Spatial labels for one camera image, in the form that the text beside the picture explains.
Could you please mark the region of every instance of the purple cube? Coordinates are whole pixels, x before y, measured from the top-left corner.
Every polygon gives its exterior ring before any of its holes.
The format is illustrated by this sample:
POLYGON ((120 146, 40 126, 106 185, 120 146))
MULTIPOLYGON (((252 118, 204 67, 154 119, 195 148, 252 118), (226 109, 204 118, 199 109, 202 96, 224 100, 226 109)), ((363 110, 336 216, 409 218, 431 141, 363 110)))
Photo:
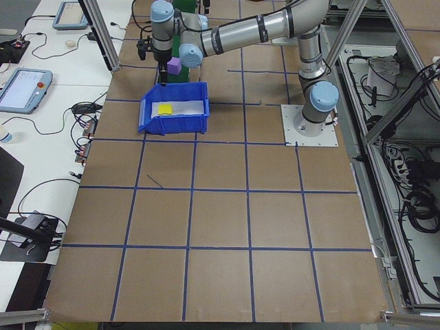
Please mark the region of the purple cube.
POLYGON ((177 76, 182 70, 182 62, 178 57, 172 57, 168 62, 168 73, 177 76))

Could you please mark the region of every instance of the white tabletop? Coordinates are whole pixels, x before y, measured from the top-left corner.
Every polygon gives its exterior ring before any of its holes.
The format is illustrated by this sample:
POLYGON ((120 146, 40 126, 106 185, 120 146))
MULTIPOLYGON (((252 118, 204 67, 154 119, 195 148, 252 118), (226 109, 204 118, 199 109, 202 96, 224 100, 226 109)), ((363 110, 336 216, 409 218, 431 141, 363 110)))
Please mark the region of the white tabletop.
MULTIPOLYGON (((42 0, 35 11, 37 14, 56 14, 61 0, 42 0)), ((124 31, 117 26, 110 26, 114 21, 124 27, 130 17, 131 0, 98 0, 100 9, 106 21, 111 36, 122 39, 124 31)), ((62 54, 69 50, 65 45, 66 40, 78 40, 79 36, 89 32, 90 29, 79 31, 57 31, 52 28, 52 20, 32 19, 23 30, 23 34, 44 32, 47 35, 47 45, 38 49, 39 56, 62 54)), ((0 74, 0 85, 5 83, 15 67, 50 70, 54 77, 47 95, 39 107, 30 115, 17 115, 13 113, 0 113, 0 123, 13 116, 21 116, 35 121, 42 132, 59 130, 63 125, 63 112, 77 102, 92 102, 108 90, 111 73, 107 70, 104 60, 96 42, 83 38, 80 47, 75 52, 62 57, 40 60, 31 54, 38 45, 44 42, 44 36, 28 36, 31 41, 21 62, 0 74)), ((122 41, 114 40, 116 51, 120 51, 122 41)), ((83 167, 75 163, 75 146, 70 136, 70 129, 74 117, 70 111, 66 114, 65 129, 56 135, 39 135, 32 123, 25 120, 12 120, 5 127, 13 134, 10 144, 1 147, 17 158, 24 166, 23 179, 11 211, 17 211, 17 206, 24 194, 35 185, 49 179, 66 178, 75 179, 68 174, 69 171, 81 173, 83 167)), ((81 136, 82 129, 76 125, 74 137, 81 136)), ((68 223, 74 204, 78 185, 70 181, 55 181, 38 187, 24 201, 22 211, 32 212, 38 210, 47 214, 60 217, 68 223)), ((65 229, 60 223, 58 231, 65 229)), ((0 239, 7 238, 8 233, 2 232, 0 239)), ((59 250, 50 252, 47 263, 55 264, 59 250)), ((5 311, 10 297, 15 288, 24 263, 0 262, 0 311, 5 311)))

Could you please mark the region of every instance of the black monitor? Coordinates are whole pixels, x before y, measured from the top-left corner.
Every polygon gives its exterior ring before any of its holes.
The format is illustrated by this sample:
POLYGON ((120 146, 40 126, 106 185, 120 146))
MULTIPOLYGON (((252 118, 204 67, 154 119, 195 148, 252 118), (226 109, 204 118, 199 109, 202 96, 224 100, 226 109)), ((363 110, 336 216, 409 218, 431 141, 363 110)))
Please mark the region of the black monitor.
POLYGON ((9 215, 24 168, 22 163, 0 147, 0 217, 9 215))

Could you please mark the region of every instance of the tablet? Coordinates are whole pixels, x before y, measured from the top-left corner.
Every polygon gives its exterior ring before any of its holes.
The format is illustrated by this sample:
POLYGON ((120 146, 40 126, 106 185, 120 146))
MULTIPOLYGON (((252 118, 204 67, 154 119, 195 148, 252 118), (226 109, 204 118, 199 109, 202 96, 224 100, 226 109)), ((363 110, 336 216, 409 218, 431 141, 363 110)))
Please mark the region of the tablet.
POLYGON ((0 91, 0 111, 31 113, 38 107, 52 82, 47 70, 17 68, 0 91))
POLYGON ((52 27, 55 30, 83 30, 88 22, 77 1, 64 1, 56 13, 52 27))

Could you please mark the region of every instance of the plastic container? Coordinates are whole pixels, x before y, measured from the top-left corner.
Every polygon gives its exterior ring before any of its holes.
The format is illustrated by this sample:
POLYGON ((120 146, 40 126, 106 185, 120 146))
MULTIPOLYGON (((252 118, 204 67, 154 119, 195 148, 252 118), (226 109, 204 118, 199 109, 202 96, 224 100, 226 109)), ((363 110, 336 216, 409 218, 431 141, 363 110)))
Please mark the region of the plastic container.
POLYGON ((0 124, 0 143, 8 143, 12 140, 12 134, 0 124))
POLYGON ((205 133, 208 128, 209 101, 206 82, 184 82, 156 85, 141 99, 139 132, 165 135, 169 133, 205 133), (160 115, 151 117, 154 102, 203 101, 203 114, 160 115))

